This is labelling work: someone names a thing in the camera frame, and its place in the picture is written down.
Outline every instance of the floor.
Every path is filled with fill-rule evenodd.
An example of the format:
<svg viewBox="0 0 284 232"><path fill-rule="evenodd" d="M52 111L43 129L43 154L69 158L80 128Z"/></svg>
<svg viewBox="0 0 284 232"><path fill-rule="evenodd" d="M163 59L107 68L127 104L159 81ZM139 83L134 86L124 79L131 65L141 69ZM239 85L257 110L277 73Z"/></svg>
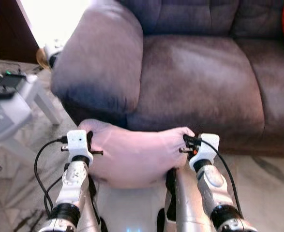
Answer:
<svg viewBox="0 0 284 232"><path fill-rule="evenodd" d="M20 65L22 70L37 72L35 65ZM33 121L17 133L16 139L35 152L47 141L76 128L49 90L50 73L44 70L38 76L48 96L61 112L63 122L59 126L52 126L38 107L32 106ZM245 218L260 232L284 231L284 159L240 155L224 157L232 169ZM39 163L39 168L43 168L41 177L46 186L61 175L65 161L66 157L61 155L59 145L52 145L46 150ZM225 173L218 160L216 164ZM33 168L19 164L1 147L0 165L3 167L0 172L0 232L37 231L46 215L43 211L43 195L34 179ZM53 200L59 188L56 185L51 190ZM128 194L124 193L123 196L127 199Z"/></svg>

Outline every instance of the gray couch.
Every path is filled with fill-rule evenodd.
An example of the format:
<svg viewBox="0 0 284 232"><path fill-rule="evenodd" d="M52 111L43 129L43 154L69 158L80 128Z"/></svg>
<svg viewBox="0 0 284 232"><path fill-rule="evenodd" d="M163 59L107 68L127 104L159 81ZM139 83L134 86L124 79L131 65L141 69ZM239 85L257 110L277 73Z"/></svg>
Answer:
<svg viewBox="0 0 284 232"><path fill-rule="evenodd" d="M100 0L57 60L76 124L187 126L227 153L284 156L283 0Z"/></svg>

